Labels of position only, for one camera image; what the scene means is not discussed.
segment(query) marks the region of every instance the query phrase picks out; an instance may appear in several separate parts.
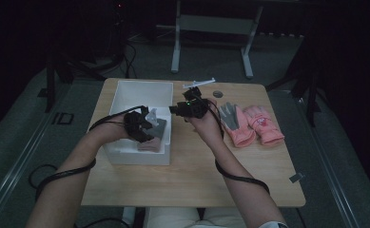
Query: forearm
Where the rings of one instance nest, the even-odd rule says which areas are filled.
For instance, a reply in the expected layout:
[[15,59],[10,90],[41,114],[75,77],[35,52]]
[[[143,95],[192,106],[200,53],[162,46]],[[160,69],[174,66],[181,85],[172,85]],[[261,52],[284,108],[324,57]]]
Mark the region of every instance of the forearm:
[[[57,173],[89,165],[100,145],[86,135]],[[84,195],[89,171],[50,182],[42,191],[27,227],[72,227]]]
[[[227,173],[245,178],[253,176],[241,165],[224,142],[209,145],[215,159]],[[259,227],[268,221],[285,223],[280,210],[263,187],[258,184],[224,178],[247,227]]]

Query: gray floor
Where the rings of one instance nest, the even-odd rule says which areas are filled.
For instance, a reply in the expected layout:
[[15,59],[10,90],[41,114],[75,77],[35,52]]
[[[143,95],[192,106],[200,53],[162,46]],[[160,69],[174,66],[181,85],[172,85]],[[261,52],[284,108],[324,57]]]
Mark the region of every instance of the gray floor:
[[[280,79],[297,50],[300,39],[271,36],[256,37],[250,53],[255,77],[246,79],[239,43],[212,45],[184,39],[180,72],[170,73],[173,42],[164,36],[155,43],[141,36],[130,39],[136,55],[130,77],[163,80],[209,80],[223,83],[268,84]],[[134,55],[127,48],[127,58]],[[124,77],[124,66],[104,73],[106,77]],[[282,208],[290,227],[370,227],[370,182],[366,178],[354,149],[334,113],[318,100],[321,112],[315,114],[316,127],[304,118],[305,105],[288,93],[293,82],[270,91],[269,98],[306,197],[304,207]],[[45,114],[46,100],[37,94],[46,86],[45,71],[35,76],[0,123],[0,227],[23,227],[34,202],[34,189],[28,184],[29,173],[38,165],[59,165],[82,135],[85,134],[102,83],[77,77],[72,85],[58,84],[57,104]],[[56,113],[74,114],[70,125],[52,123]],[[21,154],[24,165],[13,167]],[[9,171],[20,168],[20,175]],[[38,182],[51,170],[34,177]],[[10,189],[1,188],[10,183]],[[83,207],[77,220],[83,226],[96,219],[121,216],[120,207]],[[105,223],[97,227],[120,227]]]

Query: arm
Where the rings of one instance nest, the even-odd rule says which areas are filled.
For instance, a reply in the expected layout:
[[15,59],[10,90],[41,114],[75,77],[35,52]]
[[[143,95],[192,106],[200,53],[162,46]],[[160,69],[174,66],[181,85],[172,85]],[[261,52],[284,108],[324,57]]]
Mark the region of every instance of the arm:
[[[194,125],[223,170],[234,176],[253,178],[224,143],[220,128],[210,112],[202,119],[187,120]],[[224,181],[247,227],[259,227],[268,221],[285,223],[279,208],[264,188],[227,178],[224,178]]]
[[[122,122],[123,116],[115,117],[112,121]],[[122,138],[128,138],[122,126],[104,123],[95,127],[77,143],[56,172],[90,164],[104,143]],[[50,182],[36,201],[27,227],[73,227],[88,176],[89,171]]]

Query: white metal frame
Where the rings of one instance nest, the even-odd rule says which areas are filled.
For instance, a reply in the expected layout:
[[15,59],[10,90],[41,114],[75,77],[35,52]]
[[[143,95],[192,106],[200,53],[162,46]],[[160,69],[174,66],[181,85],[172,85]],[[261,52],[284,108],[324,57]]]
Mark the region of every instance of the white metal frame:
[[172,73],[179,72],[179,61],[181,56],[180,39],[181,29],[183,29],[248,35],[246,45],[241,48],[241,54],[246,78],[253,77],[249,51],[252,46],[253,38],[256,35],[256,29],[259,25],[263,7],[258,8],[255,19],[252,20],[181,14],[181,0],[177,0],[176,4],[175,47],[173,49]]

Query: cardboard box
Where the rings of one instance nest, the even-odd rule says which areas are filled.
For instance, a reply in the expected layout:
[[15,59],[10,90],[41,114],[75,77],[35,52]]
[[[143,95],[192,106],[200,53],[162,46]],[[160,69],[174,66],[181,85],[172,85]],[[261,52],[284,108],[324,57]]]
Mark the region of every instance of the cardboard box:
[[134,106],[148,106],[149,111],[157,108],[157,118],[166,120],[161,149],[158,152],[139,151],[138,142],[120,140],[104,145],[107,157],[113,164],[170,164],[170,134],[173,84],[146,81],[119,81],[109,114],[115,114]]

